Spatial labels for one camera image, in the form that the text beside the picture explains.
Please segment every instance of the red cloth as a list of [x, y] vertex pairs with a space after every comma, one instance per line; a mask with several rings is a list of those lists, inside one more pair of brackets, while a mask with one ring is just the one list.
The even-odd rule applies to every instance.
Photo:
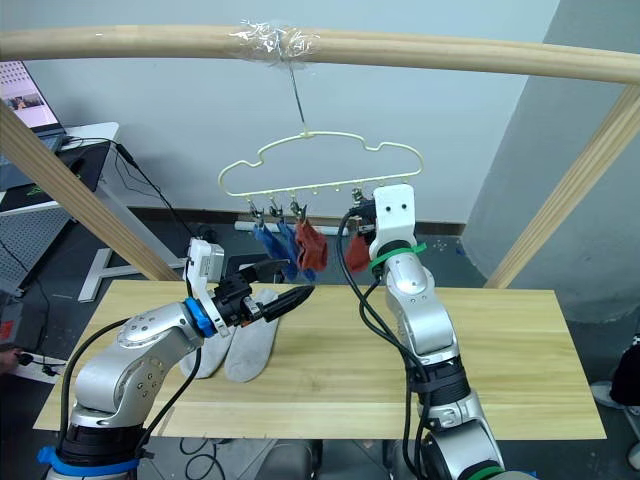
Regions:
[[350, 272], [362, 272], [369, 266], [369, 247], [362, 235], [355, 235], [347, 248], [347, 267]]
[[327, 238], [311, 226], [309, 220], [296, 224], [296, 243], [300, 247], [298, 266], [322, 272], [327, 268]]

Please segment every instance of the gray wall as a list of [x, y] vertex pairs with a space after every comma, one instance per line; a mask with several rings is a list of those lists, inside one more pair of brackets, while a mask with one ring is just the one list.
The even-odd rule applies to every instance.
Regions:
[[[640, 52], [637, 0], [561, 0], [546, 42]], [[586, 145], [620, 85], [531, 77], [463, 241], [489, 276]], [[640, 137], [512, 283], [555, 289], [568, 317], [599, 321], [640, 303]]]
[[[1, 0], [4, 30], [108, 24], [239, 25], [242, 19], [346, 30], [419, 32], [539, 42], [558, 0]], [[241, 60], [86, 59], [29, 62], [64, 124], [115, 121], [121, 141], [175, 206], [246, 209], [218, 189], [231, 162], [302, 131], [288, 73]], [[416, 178], [420, 220], [467, 221], [526, 78], [473, 72], [308, 65], [297, 72], [307, 122], [371, 143], [408, 143], [426, 157]], [[259, 170], [229, 175], [232, 191], [411, 171], [396, 150], [366, 154], [354, 142], [323, 139], [273, 151]], [[128, 205], [158, 201], [125, 190]], [[309, 194], [313, 215], [342, 216], [349, 189]], [[263, 200], [259, 206], [265, 206]]]

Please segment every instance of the blue tape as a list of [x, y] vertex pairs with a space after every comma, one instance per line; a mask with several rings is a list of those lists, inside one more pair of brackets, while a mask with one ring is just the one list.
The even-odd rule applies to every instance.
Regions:
[[75, 467], [67, 465], [58, 458], [54, 447], [42, 447], [38, 452], [38, 462], [51, 465], [51, 467], [62, 475], [72, 477], [99, 477], [102, 475], [115, 475], [125, 473], [138, 468], [140, 459], [134, 458], [127, 462], [114, 463], [112, 465], [102, 465], [99, 467]]
[[196, 324], [204, 336], [207, 338], [213, 337], [216, 333], [213, 328], [213, 322], [204, 314], [199, 302], [195, 298], [188, 297], [184, 300], [184, 304], [193, 315], [193, 318], [195, 318]]

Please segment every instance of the wooden pole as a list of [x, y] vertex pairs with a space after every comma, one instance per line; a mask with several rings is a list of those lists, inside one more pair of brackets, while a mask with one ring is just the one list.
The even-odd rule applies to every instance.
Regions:
[[0, 151], [149, 280], [180, 280], [153, 250], [42, 144], [4, 102], [0, 102]]
[[640, 86], [627, 87], [485, 287], [506, 288], [640, 130]]
[[[231, 34], [248, 27], [116, 25], [3, 32], [0, 60], [90, 57], [246, 58]], [[301, 29], [297, 61], [436, 68], [640, 84], [640, 55], [541, 43], [436, 35]], [[284, 35], [286, 50], [295, 35]]]

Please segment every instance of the gray sock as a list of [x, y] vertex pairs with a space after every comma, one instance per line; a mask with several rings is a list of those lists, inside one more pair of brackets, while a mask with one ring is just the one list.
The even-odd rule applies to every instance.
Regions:
[[[226, 337], [214, 335], [213, 337], [205, 338], [204, 345], [202, 345], [202, 360], [200, 361], [200, 368], [198, 368], [196, 378], [207, 378], [213, 375], [213, 372], [222, 364], [235, 332], [236, 327], [229, 327], [229, 335]], [[180, 370], [182, 370], [185, 377], [191, 374], [195, 363], [196, 352], [192, 352], [180, 360]]]
[[[273, 290], [264, 289], [254, 299], [267, 304], [277, 297], [278, 294]], [[269, 361], [277, 328], [278, 319], [269, 323], [258, 320], [236, 331], [224, 362], [224, 371], [229, 380], [248, 382], [260, 375]]]

